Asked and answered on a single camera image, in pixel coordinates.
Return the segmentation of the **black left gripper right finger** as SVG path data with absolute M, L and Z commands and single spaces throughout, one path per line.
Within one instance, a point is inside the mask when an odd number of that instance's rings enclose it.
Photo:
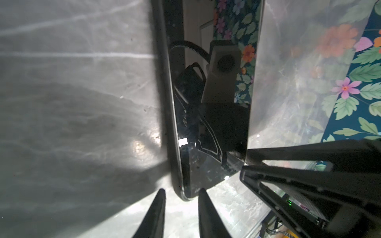
M 204 188 L 198 193 L 198 224 L 201 238 L 231 238 Z

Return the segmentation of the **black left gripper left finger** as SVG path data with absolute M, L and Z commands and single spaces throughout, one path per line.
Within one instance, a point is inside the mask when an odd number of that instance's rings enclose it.
M 133 238 L 163 238 L 165 208 L 166 192 L 161 188 L 156 194 Z

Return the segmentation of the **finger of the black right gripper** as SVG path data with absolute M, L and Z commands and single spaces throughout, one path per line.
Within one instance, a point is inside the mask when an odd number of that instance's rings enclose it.
M 247 150 L 246 164 L 261 165 L 270 161 L 324 161 L 334 171 L 350 173 L 381 172 L 380 140 L 339 140 L 293 147 Z
M 272 166 L 244 166 L 241 182 L 300 238 L 379 238 L 381 175 L 316 172 Z M 273 184 L 304 206 L 314 206 L 325 226 L 288 205 Z

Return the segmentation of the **black phone case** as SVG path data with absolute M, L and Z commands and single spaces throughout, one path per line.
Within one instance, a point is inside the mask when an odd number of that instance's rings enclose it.
M 242 49 L 213 40 L 206 50 L 169 21 L 177 1 L 153 1 L 168 154 L 176 194 L 184 201 L 238 173 L 247 161 L 251 104 L 239 100 Z

